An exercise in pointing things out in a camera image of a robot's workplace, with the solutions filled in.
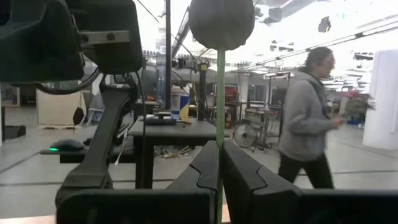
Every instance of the window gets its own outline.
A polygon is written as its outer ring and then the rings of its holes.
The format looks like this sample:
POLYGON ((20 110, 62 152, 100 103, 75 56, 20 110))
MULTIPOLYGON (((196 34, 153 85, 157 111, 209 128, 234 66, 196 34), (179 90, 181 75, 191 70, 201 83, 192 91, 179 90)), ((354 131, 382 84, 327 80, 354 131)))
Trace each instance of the window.
POLYGON ((249 85, 248 100, 265 102, 266 88, 267 87, 263 85, 249 85))

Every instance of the black pants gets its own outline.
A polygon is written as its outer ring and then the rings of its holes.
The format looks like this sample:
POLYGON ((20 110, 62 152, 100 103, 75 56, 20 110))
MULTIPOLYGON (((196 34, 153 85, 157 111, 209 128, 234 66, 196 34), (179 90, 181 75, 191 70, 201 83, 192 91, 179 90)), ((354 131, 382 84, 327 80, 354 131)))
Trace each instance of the black pants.
POLYGON ((302 162, 280 154, 280 167, 278 174, 293 183, 301 168, 305 170, 310 182, 315 189, 334 189, 333 181, 326 155, 314 161, 302 162))

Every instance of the gray hoodie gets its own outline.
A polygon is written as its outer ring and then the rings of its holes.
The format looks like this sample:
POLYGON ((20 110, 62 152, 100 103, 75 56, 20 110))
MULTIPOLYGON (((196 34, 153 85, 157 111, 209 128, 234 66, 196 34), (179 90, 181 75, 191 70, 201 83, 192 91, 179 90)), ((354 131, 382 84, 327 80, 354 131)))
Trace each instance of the gray hoodie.
POLYGON ((311 161, 325 151, 326 132, 333 123, 325 116, 327 100, 322 83, 296 72, 285 97, 284 126, 280 151, 298 161, 311 161))

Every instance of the black mount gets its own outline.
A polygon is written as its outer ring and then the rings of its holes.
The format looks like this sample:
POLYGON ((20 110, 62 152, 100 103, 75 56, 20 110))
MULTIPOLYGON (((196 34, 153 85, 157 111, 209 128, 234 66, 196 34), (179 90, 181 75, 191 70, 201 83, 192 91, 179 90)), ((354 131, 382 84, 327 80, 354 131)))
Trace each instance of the black mount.
POLYGON ((105 84, 105 77, 106 75, 99 84, 105 104, 104 113, 84 161, 69 172, 55 196, 57 208, 63 199, 79 190, 113 188, 108 167, 115 133, 121 126, 123 116, 130 112, 128 102, 137 99, 137 95, 127 84, 105 84))

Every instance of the person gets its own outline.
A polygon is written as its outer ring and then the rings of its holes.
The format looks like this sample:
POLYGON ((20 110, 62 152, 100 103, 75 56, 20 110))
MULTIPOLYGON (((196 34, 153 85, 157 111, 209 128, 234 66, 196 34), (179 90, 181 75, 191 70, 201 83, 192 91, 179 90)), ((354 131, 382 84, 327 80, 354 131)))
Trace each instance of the person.
POLYGON ((325 154, 326 133, 341 126, 343 120, 328 117, 325 89, 320 81, 330 76, 334 65, 329 48, 311 50, 287 89, 278 174, 291 183, 304 169, 314 188, 334 188, 325 154))

